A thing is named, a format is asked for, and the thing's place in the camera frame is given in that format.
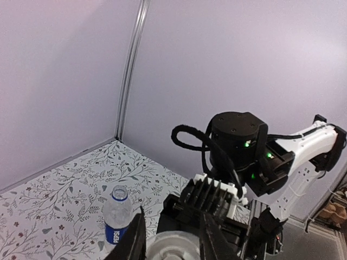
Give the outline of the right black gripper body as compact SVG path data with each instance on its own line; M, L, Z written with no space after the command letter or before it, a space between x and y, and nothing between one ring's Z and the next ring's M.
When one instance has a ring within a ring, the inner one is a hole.
M179 202L178 196L170 194L163 203L157 233L165 231L184 231L199 238L200 217L203 212ZM283 222L273 217L266 207L259 215L248 208L236 210L245 217L244 222L219 218L211 215L227 242L241 259L265 259L266 255L275 256L283 247Z

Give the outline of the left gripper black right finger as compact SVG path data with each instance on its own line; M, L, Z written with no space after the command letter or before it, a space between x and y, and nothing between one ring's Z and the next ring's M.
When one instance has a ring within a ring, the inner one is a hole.
M200 259L241 259L208 213L202 213L200 217Z

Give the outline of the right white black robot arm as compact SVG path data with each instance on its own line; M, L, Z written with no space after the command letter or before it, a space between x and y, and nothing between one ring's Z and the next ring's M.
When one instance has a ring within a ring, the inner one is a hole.
M278 254L295 205L346 147L346 131L321 115L302 131L276 135L250 112L223 112L204 132L176 126L171 139L201 153L203 172L180 195L167 196L157 232L199 236L206 225L202 215L210 215L224 236L216 251L232 259Z

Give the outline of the white sports bottle cap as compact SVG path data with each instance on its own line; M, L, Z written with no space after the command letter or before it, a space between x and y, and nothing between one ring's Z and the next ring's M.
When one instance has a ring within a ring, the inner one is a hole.
M199 238L184 231L165 231L146 241L148 260L198 260L200 259Z

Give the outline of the clear plastic Pepsi bottle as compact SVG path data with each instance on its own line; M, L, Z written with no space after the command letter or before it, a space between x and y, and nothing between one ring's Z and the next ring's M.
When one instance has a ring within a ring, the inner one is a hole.
M132 220L133 205L124 185L116 185L102 210L105 226L105 250L110 253L120 242Z

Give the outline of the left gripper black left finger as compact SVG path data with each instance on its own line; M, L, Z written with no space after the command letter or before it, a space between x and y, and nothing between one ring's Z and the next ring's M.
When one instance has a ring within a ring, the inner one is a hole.
M115 248L104 260L143 260L146 259L146 223L145 213L140 212L131 220L128 229Z

